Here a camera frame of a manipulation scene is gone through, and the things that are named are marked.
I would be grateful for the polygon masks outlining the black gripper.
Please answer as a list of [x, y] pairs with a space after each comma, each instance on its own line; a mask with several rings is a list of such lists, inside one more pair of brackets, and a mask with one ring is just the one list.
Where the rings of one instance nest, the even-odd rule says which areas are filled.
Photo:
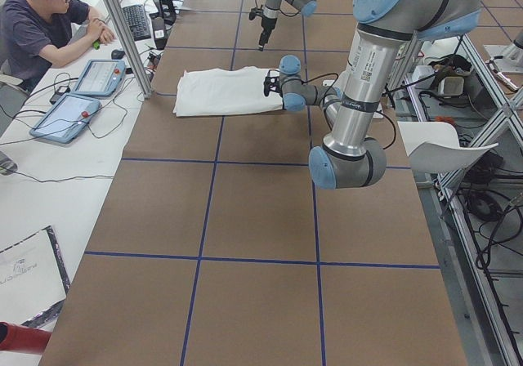
[[277, 23], [276, 18], [271, 18], [267, 16], [263, 16], [261, 19], [261, 26], [263, 31], [260, 34], [259, 42], [258, 42], [258, 50], [263, 51], [265, 48], [265, 45], [269, 42], [271, 31], [275, 28]]

